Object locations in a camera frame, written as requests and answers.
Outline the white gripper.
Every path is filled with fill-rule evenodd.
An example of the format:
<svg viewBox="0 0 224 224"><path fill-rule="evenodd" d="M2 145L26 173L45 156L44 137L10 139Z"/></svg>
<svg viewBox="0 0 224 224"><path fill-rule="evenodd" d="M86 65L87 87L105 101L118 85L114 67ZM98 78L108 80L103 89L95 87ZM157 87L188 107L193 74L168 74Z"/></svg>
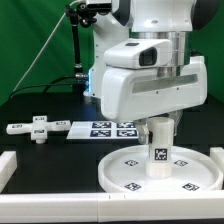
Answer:
<svg viewBox="0 0 224 224"><path fill-rule="evenodd" d="M168 117L174 120L177 134L182 109L201 105L206 97L203 56L191 57L176 77L158 77L156 69L109 68L102 80L101 112L116 123L137 120L139 143L148 145L152 135L148 120L143 118L170 112Z"/></svg>

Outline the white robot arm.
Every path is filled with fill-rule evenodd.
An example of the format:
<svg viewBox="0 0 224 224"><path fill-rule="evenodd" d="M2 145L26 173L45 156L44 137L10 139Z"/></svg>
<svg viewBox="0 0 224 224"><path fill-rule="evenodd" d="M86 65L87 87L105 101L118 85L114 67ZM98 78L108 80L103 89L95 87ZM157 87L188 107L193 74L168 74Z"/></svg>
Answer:
<svg viewBox="0 0 224 224"><path fill-rule="evenodd" d="M88 93L113 122L132 121L150 142L149 119L201 105L207 70L193 56L189 34L204 27L221 0L85 0L94 23L94 64Z"/></svg>

